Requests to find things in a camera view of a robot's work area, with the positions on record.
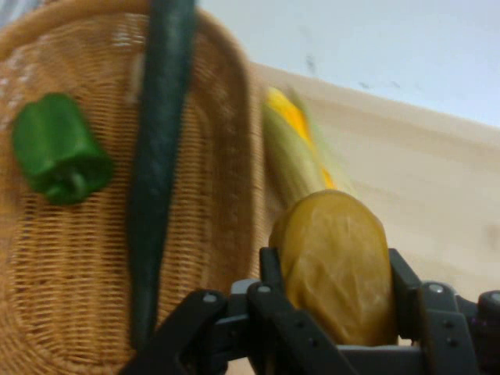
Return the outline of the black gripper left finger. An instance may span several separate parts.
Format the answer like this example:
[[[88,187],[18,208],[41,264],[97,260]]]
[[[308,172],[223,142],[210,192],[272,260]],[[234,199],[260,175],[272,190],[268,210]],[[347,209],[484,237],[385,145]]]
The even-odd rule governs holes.
[[[350,374],[325,333],[284,294],[275,248],[259,251],[260,278],[230,296],[188,294],[121,374],[224,374],[248,358],[257,374]]]

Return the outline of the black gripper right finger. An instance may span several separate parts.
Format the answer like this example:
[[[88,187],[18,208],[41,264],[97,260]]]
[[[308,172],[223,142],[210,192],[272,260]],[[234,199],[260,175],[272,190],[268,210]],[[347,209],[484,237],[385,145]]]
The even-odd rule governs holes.
[[[499,373],[499,291],[476,302],[449,284],[421,281],[394,248],[388,250],[398,334],[417,343],[426,374]]]

